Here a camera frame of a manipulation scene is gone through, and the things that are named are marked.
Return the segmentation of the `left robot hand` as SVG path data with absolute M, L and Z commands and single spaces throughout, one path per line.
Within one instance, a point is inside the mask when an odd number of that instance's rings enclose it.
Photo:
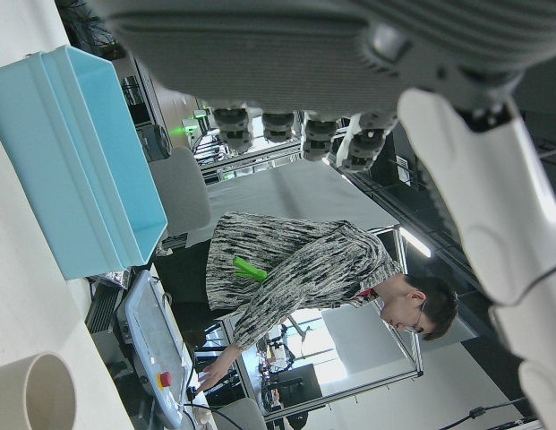
M 556 429 L 556 197 L 512 100 L 556 56 L 556 1 L 96 1 L 171 90 L 215 108 L 397 118 L 521 387 Z

